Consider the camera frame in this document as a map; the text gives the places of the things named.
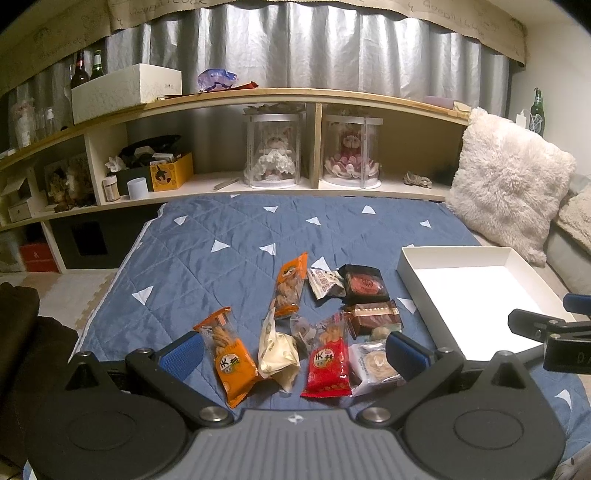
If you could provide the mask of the clear swirl cookie pack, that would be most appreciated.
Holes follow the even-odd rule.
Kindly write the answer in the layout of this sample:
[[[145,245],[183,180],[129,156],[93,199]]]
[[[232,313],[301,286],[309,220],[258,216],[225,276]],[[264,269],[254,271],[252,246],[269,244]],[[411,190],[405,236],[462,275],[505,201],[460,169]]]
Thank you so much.
[[[349,346],[349,366],[353,374],[354,397],[405,383],[401,374],[388,361],[384,340]]]

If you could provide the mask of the clear green-dot candy packet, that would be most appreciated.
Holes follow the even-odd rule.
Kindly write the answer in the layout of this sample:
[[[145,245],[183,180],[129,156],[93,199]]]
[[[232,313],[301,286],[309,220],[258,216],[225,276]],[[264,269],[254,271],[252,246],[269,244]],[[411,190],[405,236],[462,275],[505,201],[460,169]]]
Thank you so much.
[[[370,341],[383,341],[393,332],[400,332],[403,329],[401,324],[386,324],[383,326],[375,327],[370,332]]]

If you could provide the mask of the orange cracker pack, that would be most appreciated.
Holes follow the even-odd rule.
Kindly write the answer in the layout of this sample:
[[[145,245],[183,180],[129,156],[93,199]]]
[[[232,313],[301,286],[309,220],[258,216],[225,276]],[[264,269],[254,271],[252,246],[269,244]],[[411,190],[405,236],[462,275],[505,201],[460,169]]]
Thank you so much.
[[[226,402],[230,408],[235,408],[249,395],[260,376],[256,362],[231,322],[231,307],[213,312],[193,330],[204,338]]]
[[[270,309],[274,310],[274,318],[290,317],[300,309],[307,273],[307,252],[281,266],[276,277],[273,299],[270,302]]]

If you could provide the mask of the brown gold-band cake pack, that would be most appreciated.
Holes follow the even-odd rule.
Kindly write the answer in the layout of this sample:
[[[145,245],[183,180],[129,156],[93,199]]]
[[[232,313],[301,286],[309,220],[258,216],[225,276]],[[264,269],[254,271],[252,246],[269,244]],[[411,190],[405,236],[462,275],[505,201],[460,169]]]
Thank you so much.
[[[393,300],[346,306],[342,315],[354,339],[371,335],[376,328],[401,331],[404,324],[399,309]]]

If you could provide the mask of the red cracker pack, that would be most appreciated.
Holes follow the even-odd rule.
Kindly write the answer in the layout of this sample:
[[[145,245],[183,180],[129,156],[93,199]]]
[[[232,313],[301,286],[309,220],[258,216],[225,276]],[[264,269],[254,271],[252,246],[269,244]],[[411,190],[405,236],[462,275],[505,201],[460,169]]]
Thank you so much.
[[[349,397],[349,332],[338,312],[318,323],[308,355],[308,377],[301,397],[327,399]]]

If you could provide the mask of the black mooncake pack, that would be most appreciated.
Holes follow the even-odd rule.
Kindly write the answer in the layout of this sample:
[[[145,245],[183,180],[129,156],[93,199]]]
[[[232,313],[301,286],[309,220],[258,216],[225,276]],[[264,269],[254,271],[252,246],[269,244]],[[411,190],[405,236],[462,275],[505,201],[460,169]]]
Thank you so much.
[[[388,302],[390,294],[382,273],[370,266],[346,264],[339,267],[339,275],[345,281],[346,305]]]

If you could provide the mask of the cream pastry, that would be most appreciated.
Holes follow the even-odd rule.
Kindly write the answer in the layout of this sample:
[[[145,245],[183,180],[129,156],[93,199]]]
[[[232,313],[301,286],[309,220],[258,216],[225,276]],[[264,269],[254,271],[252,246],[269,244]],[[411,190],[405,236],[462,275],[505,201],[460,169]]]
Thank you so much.
[[[291,393],[301,371],[300,355],[296,339],[276,330],[275,313],[276,308],[271,307],[263,320],[257,350],[257,371],[263,379],[276,381],[283,392]]]

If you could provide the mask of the small clear candy packet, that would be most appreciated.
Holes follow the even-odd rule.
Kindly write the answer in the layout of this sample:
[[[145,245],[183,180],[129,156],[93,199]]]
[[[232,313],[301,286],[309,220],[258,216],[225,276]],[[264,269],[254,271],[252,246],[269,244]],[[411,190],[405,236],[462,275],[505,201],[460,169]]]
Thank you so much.
[[[315,327],[307,319],[294,313],[290,316],[290,333],[297,342],[301,355],[308,357],[315,341]]]

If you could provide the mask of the white printed snack packet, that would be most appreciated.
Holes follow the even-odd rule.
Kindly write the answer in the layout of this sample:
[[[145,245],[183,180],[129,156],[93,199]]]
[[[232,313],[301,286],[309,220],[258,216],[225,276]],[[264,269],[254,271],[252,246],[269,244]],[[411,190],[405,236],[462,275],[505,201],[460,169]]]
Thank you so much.
[[[346,296],[345,280],[338,271],[308,268],[308,284],[317,300]]]

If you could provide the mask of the grey mattress edge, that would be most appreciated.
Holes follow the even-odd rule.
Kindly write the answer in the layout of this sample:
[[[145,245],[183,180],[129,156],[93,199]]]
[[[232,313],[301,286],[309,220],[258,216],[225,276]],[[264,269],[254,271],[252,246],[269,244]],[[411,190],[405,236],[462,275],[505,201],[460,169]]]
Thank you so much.
[[[567,195],[578,193],[587,184],[590,185],[589,177],[575,174]],[[571,293],[589,295],[590,253],[557,225],[557,217],[551,223],[546,242],[547,263]]]

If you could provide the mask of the white shallow cardboard tray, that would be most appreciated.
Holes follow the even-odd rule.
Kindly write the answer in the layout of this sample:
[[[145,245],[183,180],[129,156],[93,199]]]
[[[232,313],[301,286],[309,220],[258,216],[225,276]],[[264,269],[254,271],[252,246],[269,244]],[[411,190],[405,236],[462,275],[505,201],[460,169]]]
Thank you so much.
[[[508,247],[404,247],[397,270],[435,345],[471,361],[488,361],[501,350],[529,361],[541,352],[539,342],[509,329],[515,309],[575,320],[543,278]]]

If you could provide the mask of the beige textured blanket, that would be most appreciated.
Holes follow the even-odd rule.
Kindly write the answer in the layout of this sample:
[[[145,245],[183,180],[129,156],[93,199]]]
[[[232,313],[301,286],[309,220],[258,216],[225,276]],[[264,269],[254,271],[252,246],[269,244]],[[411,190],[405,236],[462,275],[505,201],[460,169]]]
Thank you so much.
[[[556,220],[587,253],[591,251],[591,186],[587,184],[578,193],[570,192],[561,204]]]

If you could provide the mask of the blue quilted triangle blanket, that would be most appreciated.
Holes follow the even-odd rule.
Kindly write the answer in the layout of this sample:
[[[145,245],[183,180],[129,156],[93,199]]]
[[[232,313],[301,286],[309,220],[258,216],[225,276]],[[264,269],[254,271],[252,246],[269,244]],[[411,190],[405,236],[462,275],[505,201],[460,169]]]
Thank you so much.
[[[586,479],[590,299],[417,200],[207,195],[141,229],[35,479]]]

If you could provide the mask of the white fluffy pillow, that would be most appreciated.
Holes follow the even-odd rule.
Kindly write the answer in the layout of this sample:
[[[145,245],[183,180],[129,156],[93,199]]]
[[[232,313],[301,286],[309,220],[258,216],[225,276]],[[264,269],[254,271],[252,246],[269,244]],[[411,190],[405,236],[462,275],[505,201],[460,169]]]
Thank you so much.
[[[490,242],[544,265],[544,246],[569,191],[575,158],[480,107],[471,111],[462,141],[448,209]]]

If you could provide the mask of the red box under shelf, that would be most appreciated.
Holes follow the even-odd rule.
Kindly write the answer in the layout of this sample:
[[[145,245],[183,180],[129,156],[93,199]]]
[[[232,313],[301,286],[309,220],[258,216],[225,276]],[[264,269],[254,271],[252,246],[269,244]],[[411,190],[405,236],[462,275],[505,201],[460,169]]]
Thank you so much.
[[[19,248],[19,251],[27,272],[59,272],[47,243],[25,244]]]

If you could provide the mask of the white cylinder cup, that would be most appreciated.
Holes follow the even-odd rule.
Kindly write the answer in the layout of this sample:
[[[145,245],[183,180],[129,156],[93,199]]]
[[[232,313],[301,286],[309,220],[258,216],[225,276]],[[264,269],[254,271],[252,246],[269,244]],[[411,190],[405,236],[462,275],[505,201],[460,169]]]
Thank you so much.
[[[149,196],[148,185],[145,177],[137,177],[127,182],[128,197],[131,201],[146,199]]]

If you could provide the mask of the green glass bottle right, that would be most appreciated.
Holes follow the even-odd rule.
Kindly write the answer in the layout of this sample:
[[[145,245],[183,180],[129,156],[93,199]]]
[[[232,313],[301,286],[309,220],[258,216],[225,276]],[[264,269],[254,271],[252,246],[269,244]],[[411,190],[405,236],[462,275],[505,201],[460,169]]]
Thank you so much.
[[[534,102],[530,108],[529,129],[534,133],[544,136],[545,112],[543,105],[543,94],[539,88],[534,89]]]

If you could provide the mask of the green glass bottle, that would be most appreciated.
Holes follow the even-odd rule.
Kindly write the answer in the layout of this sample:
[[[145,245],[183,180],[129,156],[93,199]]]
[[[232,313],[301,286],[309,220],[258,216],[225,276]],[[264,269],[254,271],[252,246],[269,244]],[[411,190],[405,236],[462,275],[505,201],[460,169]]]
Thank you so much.
[[[100,78],[104,75],[104,70],[103,70],[103,66],[102,66],[102,52],[97,49],[94,51],[93,54],[93,66],[92,66],[92,72],[91,72],[91,80]]]
[[[534,89],[534,102],[530,108],[529,129],[534,133],[544,136],[545,112],[543,105],[543,94],[539,88]]]

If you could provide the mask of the small grey trinket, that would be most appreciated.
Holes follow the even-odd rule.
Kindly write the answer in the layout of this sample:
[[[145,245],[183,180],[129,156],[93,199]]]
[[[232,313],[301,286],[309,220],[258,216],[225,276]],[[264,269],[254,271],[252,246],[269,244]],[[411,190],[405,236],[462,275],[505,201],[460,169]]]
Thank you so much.
[[[415,174],[407,171],[403,177],[403,181],[406,185],[417,186],[420,188],[431,189],[433,186],[432,180],[426,176]]]

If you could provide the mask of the small wooden lidded jar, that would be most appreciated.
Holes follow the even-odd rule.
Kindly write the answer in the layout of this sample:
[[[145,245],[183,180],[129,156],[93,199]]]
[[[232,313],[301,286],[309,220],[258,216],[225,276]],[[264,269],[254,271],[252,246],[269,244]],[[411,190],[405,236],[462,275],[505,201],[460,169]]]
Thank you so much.
[[[102,189],[106,202],[111,203],[120,199],[118,181],[115,175],[107,176],[102,180]]]

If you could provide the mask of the yellow cardboard box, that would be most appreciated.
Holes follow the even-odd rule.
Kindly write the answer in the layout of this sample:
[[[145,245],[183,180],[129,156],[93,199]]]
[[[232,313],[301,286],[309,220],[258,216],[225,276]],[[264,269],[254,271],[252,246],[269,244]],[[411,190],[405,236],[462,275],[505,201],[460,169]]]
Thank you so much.
[[[154,192],[177,190],[194,174],[192,154],[182,155],[173,162],[150,165],[149,170]]]

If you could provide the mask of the wooden bedside shelf unit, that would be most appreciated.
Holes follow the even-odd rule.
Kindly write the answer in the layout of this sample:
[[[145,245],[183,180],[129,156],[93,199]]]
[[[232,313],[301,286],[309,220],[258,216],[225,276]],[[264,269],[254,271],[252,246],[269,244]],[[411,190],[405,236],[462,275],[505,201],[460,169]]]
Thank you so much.
[[[412,171],[436,178],[439,170],[454,166],[468,125],[469,111],[402,98],[363,92],[259,88],[185,95],[159,100],[82,122],[18,150],[1,162],[1,178],[23,174],[41,161],[62,155],[85,153],[95,203],[74,208],[70,215],[93,214],[128,208],[134,201],[123,196],[106,201],[101,182],[106,161],[128,144],[155,135],[179,133],[181,147],[193,159],[193,176],[179,189],[155,192],[140,205],[161,204],[176,197],[217,193],[242,193],[252,187],[242,181],[246,162],[246,123],[242,110],[263,104],[301,104],[305,108],[301,141],[304,177],[292,187],[273,187],[280,194],[366,196],[442,201],[448,186],[436,182],[430,189],[409,186],[403,176]],[[380,117],[378,161],[381,183],[363,189],[335,185],[322,176],[329,115],[349,110]]]

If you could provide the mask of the pink-dress doll display case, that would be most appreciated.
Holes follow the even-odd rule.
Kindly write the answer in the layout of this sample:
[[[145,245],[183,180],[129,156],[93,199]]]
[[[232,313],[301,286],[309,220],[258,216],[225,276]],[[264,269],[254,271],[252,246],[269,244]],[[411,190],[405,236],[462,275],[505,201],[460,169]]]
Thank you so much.
[[[345,187],[381,185],[381,117],[329,114],[322,129],[322,179]]]

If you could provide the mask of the white-dress doll display case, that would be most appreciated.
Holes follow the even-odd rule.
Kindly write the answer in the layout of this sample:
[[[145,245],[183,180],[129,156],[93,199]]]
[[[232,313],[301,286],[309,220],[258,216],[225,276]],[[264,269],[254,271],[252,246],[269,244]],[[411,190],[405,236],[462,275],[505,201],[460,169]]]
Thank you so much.
[[[245,107],[245,183],[253,188],[288,188],[301,179],[304,104],[280,102]]]

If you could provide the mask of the white storage box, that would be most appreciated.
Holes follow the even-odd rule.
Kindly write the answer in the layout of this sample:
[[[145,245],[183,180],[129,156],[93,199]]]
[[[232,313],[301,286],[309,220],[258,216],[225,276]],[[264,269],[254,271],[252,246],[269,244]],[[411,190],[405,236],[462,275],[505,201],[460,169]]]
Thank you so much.
[[[181,94],[182,73],[179,70],[135,64],[73,88],[73,123],[78,125],[158,98]]]

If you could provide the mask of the blue plastic bag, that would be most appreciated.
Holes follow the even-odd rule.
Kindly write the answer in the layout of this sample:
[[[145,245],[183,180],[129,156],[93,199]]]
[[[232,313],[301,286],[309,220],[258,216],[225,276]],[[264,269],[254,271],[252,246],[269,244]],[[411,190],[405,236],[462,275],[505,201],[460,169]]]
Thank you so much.
[[[238,75],[222,68],[209,68],[197,76],[199,93],[231,89],[238,81]]]

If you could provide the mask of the brown glass bottle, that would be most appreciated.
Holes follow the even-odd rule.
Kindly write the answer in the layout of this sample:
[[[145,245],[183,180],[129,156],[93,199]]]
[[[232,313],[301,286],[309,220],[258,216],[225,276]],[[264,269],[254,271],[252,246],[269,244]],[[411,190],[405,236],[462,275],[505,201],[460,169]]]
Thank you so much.
[[[84,52],[82,50],[76,53],[76,61],[74,65],[74,71],[70,79],[70,88],[74,89],[90,79],[84,63]]]

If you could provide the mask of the green glass bottle left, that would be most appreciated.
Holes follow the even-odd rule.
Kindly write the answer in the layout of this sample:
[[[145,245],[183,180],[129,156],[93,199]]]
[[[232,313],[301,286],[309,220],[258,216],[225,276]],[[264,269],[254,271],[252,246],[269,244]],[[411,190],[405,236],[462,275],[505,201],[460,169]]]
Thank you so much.
[[[103,66],[102,66],[102,52],[97,49],[94,51],[93,54],[93,66],[92,66],[92,72],[91,72],[91,80],[100,78],[104,75],[104,70],[103,70]]]

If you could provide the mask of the silver grey curtain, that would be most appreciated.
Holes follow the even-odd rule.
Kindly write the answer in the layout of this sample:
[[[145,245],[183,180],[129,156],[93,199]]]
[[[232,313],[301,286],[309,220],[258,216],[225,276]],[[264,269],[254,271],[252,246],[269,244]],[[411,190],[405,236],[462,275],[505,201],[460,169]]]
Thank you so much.
[[[394,12],[335,4],[230,3],[119,30],[86,47],[106,72],[138,63],[179,70],[183,89],[223,68],[263,87],[447,97],[503,115],[510,61],[479,41]]]

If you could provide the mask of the beige curtain valance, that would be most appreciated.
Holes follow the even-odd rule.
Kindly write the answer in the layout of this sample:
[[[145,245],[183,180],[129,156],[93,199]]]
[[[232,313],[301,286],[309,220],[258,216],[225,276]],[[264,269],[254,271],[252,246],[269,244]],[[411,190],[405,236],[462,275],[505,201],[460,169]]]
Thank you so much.
[[[488,1],[39,1],[1,37],[1,89],[60,84],[78,51],[107,71],[221,67],[270,87],[476,103],[524,63],[522,23]]]

